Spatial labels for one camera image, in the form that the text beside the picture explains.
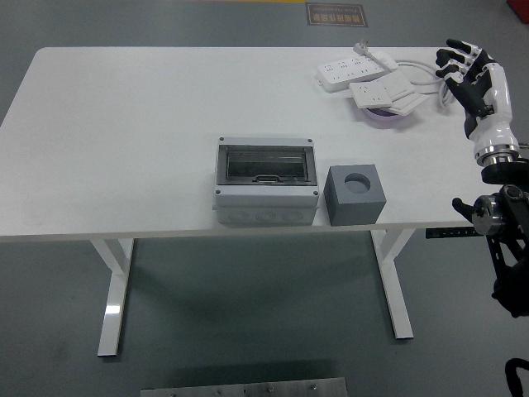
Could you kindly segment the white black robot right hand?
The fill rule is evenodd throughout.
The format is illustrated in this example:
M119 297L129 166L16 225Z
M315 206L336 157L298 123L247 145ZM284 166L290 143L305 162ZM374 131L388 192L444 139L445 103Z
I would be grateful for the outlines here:
M436 76L465 110L464 131L481 166L519 156L511 130L512 103L503 67L486 50L449 39L436 52Z

